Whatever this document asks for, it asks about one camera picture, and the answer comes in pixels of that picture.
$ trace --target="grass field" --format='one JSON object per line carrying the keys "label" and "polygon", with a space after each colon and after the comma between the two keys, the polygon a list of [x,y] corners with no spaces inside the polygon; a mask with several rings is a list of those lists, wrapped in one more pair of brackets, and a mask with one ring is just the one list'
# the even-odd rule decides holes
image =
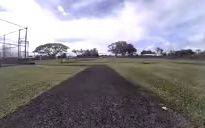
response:
{"label": "grass field", "polygon": [[0,68],[0,118],[83,69],[44,65]]}
{"label": "grass field", "polygon": [[147,62],[152,63],[134,61],[113,63],[110,66],[135,85],[154,93],[164,104],[183,114],[196,127],[205,127],[205,66],[191,62]]}
{"label": "grass field", "polygon": [[87,66],[105,64],[136,86],[150,91],[195,127],[205,127],[205,61],[167,59],[78,59],[60,64],[0,68],[0,117],[73,76]]}

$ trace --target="fence post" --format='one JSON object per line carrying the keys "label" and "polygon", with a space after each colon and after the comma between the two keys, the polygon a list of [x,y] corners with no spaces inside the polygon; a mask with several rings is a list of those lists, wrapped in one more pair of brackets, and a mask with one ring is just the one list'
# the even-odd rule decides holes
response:
{"label": "fence post", "polygon": [[18,36],[18,59],[20,59],[20,29],[19,29],[19,36]]}
{"label": "fence post", "polygon": [[27,27],[26,27],[26,35],[25,35],[25,59],[27,58]]}
{"label": "fence post", "polygon": [[3,48],[2,48],[3,58],[6,58],[6,36],[3,35]]}

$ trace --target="distant tree line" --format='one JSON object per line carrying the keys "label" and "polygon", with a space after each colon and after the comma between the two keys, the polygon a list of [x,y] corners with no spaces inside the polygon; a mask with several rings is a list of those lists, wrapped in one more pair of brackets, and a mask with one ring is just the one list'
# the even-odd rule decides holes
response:
{"label": "distant tree line", "polygon": [[72,50],[73,53],[77,55],[77,57],[98,57],[99,53],[96,48],[87,49],[87,50]]}
{"label": "distant tree line", "polygon": [[108,45],[108,51],[115,54],[115,56],[133,56],[137,52],[137,49],[126,41],[118,41]]}
{"label": "distant tree line", "polygon": [[[67,50],[69,47],[60,43],[47,43],[36,47],[33,51],[40,54],[36,56],[38,58],[53,59],[55,57],[66,58]],[[133,44],[127,43],[126,41],[118,41],[108,45],[108,51],[113,53],[115,56],[139,56],[136,52],[137,49]],[[77,57],[98,57],[99,53],[96,48],[86,50],[72,50]],[[162,48],[157,47],[155,51],[143,50],[141,56],[165,56],[171,58],[192,58],[192,59],[205,59],[205,51],[200,49],[182,49],[182,50],[171,50],[165,52]]]}

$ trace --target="sky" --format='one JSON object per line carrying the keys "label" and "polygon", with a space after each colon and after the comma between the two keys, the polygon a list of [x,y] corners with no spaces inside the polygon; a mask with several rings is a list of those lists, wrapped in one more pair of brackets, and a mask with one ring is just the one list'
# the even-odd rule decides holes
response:
{"label": "sky", "polygon": [[[45,43],[97,48],[119,40],[138,51],[205,50],[205,0],[0,0],[0,18],[28,26],[29,51]],[[0,22],[0,34],[19,27]]]}

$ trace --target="dirt path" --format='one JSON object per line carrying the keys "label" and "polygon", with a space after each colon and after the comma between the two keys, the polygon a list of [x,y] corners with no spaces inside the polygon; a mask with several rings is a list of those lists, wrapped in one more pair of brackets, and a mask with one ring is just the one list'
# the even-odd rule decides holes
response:
{"label": "dirt path", "polygon": [[106,66],[92,66],[1,121],[6,128],[188,127]]}

